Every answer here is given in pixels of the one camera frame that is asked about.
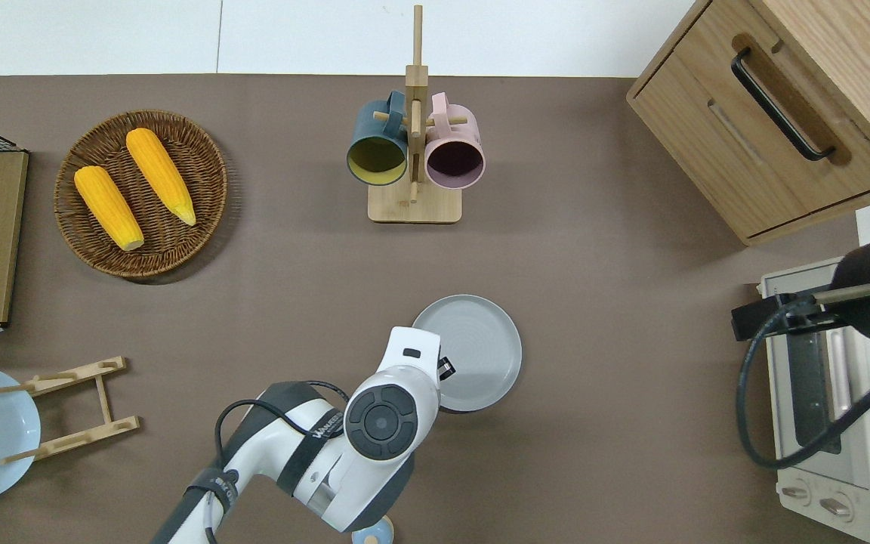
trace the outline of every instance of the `yellow corn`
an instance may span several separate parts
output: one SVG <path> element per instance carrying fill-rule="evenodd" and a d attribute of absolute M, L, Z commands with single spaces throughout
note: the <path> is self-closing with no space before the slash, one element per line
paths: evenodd
<path fill-rule="evenodd" d="M 156 134 L 149 128 L 134 128 L 127 133 L 127 149 L 166 209 L 184 223 L 195 224 L 190 192 Z"/>
<path fill-rule="evenodd" d="M 143 232 L 113 178 L 101 166 L 83 166 L 72 177 L 89 211 L 123 251 L 143 245 Z"/>

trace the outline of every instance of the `round button pad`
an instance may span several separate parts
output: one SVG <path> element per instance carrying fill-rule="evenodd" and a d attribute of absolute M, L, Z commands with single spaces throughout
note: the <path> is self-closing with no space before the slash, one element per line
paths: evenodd
<path fill-rule="evenodd" d="M 404 453 L 417 429 L 415 399 L 397 385 L 377 385 L 360 393 L 344 421 L 352 447 L 376 461 Z"/>

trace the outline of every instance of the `white wall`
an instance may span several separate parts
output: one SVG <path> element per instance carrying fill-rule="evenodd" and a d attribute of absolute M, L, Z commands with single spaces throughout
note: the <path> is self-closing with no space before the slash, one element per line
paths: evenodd
<path fill-rule="evenodd" d="M 0 0 L 0 75 L 404 73 L 418 0 Z M 427 0 L 432 75 L 637 76 L 693 0 Z"/>

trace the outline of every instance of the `toaster oven knob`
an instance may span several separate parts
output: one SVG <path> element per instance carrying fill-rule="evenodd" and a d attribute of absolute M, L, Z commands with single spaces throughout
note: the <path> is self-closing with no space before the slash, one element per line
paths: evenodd
<path fill-rule="evenodd" d="M 848 503 L 846 504 L 839 499 L 846 500 Z M 843 493 L 839 493 L 837 498 L 832 497 L 828 499 L 821 499 L 819 501 L 819 504 L 821 504 L 823 509 L 828 510 L 828 512 L 831 512 L 832 514 L 835 514 L 835 516 L 839 517 L 842 521 L 852 521 L 853 511 L 852 507 L 850 507 L 850 500 L 848 500 L 848 496 L 844 495 Z"/>
<path fill-rule="evenodd" d="M 807 499 L 807 490 L 801 489 L 800 487 L 783 487 L 781 488 L 781 495 L 790 496 L 792 499 Z"/>
<path fill-rule="evenodd" d="M 800 478 L 788 482 L 786 485 L 778 482 L 777 493 L 780 493 L 781 496 L 787 496 L 788 499 L 794 500 L 801 506 L 811 504 L 811 488 L 808 487 L 807 482 Z"/>

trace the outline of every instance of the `oven window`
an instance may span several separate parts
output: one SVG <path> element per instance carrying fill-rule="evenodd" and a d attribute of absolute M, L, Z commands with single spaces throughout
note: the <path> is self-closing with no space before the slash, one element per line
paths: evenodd
<path fill-rule="evenodd" d="M 797 443 L 807 445 L 832 421 L 828 344 L 824 332 L 788 334 L 788 367 L 791 368 L 791 406 Z M 841 438 L 822 451 L 841 453 Z"/>

